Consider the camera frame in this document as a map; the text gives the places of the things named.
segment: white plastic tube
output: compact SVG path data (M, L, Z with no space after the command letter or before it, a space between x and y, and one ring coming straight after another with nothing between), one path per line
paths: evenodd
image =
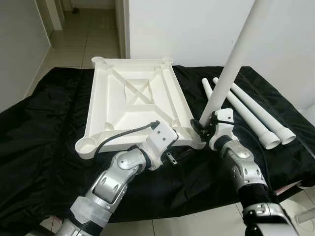
M253 32L257 31L257 26L266 17L270 4L264 0L255 0L251 12L249 13L237 41L232 49L229 58L220 74L220 81L213 90L211 99L209 99L202 115L200 124L203 127L209 125L209 118L213 111L219 110L230 90L247 54L249 45L252 43Z
M296 135L288 128L280 124L272 115L255 102L247 93L245 93L235 83L232 85L232 91L240 98L242 102L280 139L283 145L290 143Z
M218 78L215 77L213 82L217 84ZM227 99L258 136L265 149L272 149L279 145L280 139L269 131L231 91L228 92Z
M203 88L205 89L207 98L208 98L208 100L209 100L210 97L211 97L211 94L212 94L212 89L211 89L211 86L210 86L210 84L209 84L209 81L208 81L207 78L203 78L203 79L201 80L201 82L202 82Z

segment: black cloth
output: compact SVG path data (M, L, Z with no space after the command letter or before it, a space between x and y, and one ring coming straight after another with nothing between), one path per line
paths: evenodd
M199 119L207 99L201 79L219 76L222 67L174 66L193 116ZM24 235L44 218L65 218L78 195L108 167L114 152L81 160L74 145L85 130L93 70L54 68L32 96L0 114L0 234ZM276 89L250 67L238 84L297 138L265 150L273 189L315 174L315 128ZM224 108L231 107L228 102ZM237 112L235 123L247 126ZM257 144L234 128L240 142L264 171ZM181 216L238 201L232 181L216 152L205 147L173 147L179 165L165 162L129 184L111 222Z

